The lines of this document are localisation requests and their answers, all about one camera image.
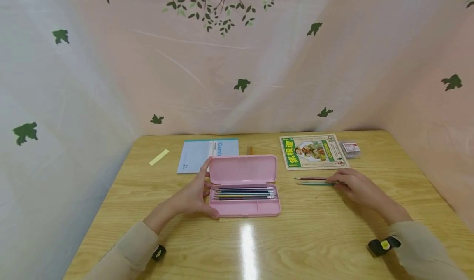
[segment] red pencil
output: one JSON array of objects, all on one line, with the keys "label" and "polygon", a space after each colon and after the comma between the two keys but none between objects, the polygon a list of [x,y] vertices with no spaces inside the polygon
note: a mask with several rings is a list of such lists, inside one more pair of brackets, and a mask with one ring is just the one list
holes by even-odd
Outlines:
[{"label": "red pencil", "polygon": [[326,180],[326,177],[295,177],[297,180]]}]

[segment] notebook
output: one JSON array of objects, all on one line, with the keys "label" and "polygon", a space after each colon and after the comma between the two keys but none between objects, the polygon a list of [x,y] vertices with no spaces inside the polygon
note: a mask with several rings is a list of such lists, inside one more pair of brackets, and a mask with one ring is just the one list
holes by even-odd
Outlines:
[{"label": "notebook", "polygon": [[178,174],[198,173],[209,156],[238,155],[238,139],[185,140]]}]

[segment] book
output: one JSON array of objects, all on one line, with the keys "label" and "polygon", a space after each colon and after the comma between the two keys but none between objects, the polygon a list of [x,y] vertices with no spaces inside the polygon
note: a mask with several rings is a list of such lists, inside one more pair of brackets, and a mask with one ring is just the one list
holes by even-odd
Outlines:
[{"label": "book", "polygon": [[178,174],[198,173],[209,156],[238,155],[238,139],[185,140]]},{"label": "book", "polygon": [[280,137],[288,171],[349,168],[335,134]]}]

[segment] sleeve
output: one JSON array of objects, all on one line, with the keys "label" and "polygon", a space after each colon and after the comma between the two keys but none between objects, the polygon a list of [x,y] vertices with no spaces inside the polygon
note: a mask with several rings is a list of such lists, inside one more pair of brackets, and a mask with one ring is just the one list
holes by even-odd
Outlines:
[{"label": "sleeve", "polygon": [[145,270],[157,246],[158,235],[139,222],[127,231],[84,279],[135,279]]},{"label": "sleeve", "polygon": [[394,249],[400,265],[423,280],[468,280],[449,258],[442,243],[423,224],[404,221],[390,226],[390,236],[402,244]]}]

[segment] table surface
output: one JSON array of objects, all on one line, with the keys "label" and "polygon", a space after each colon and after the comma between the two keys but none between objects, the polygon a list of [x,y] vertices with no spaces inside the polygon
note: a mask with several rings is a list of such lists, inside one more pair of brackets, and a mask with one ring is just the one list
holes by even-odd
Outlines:
[{"label": "table surface", "polygon": [[[230,136],[143,136],[127,156],[65,279],[82,279],[114,243],[153,207],[194,175],[178,175],[184,140],[239,139],[240,154],[278,158],[277,217],[177,217],[160,235],[167,249],[150,261],[139,279],[410,279],[394,252],[372,258],[366,244],[387,235],[377,214],[341,197],[332,187],[303,187],[294,177],[329,176],[334,170],[286,171],[279,136],[324,133],[274,133]],[[362,158],[349,160],[386,193],[405,206],[446,246],[451,258],[474,279],[474,237],[393,137],[384,131],[345,131]],[[166,155],[151,167],[149,161]]]}]

